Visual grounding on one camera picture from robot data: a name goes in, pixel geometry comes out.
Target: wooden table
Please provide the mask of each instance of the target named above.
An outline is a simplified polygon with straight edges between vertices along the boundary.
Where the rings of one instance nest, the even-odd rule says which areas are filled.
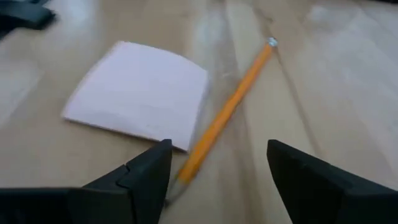
[[[198,177],[160,223],[291,223],[268,139],[398,189],[398,8],[351,0],[52,0],[44,32],[0,42],[0,187],[81,186],[153,142],[61,119],[118,40],[169,50],[211,75],[197,137],[266,37],[279,48]],[[174,174],[187,156],[175,153]]]

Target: sticky note pad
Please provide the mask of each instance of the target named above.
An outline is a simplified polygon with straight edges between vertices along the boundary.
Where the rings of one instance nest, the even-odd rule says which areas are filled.
[[[208,74],[188,59],[118,42],[80,82],[65,119],[160,141],[188,151]]]

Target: table surface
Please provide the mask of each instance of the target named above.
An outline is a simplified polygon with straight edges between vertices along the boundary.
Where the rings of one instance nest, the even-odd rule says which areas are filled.
[[[160,223],[291,223],[268,139],[398,189],[398,7],[360,0],[52,0],[58,21],[0,42],[0,187],[81,186],[153,142],[63,121],[118,40],[209,71],[199,138],[264,41],[279,47],[189,189]],[[187,158],[175,153],[174,175]]]

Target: black object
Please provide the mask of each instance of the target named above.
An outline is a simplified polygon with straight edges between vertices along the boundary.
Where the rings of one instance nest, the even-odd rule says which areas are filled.
[[[272,177],[293,224],[398,223],[398,192],[277,140],[268,142]]]
[[[155,224],[171,160],[166,139],[82,188],[1,189],[0,223]]]
[[[0,0],[0,37],[16,27],[41,30],[54,19],[55,14],[41,5],[47,0]]]

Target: pencil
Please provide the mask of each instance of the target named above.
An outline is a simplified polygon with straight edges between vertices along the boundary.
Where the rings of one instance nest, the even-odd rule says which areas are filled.
[[[177,198],[196,176],[201,164],[216,141],[216,138],[220,135],[220,132],[222,132],[236,106],[256,80],[256,77],[260,73],[265,62],[271,57],[272,48],[276,47],[276,45],[277,41],[270,37],[267,44],[263,47],[262,51],[255,59],[251,68],[247,71],[235,93],[227,101],[223,109],[218,113],[216,118],[210,124],[209,128],[195,145],[190,157],[178,172],[177,178],[169,190],[167,197],[168,203]]]

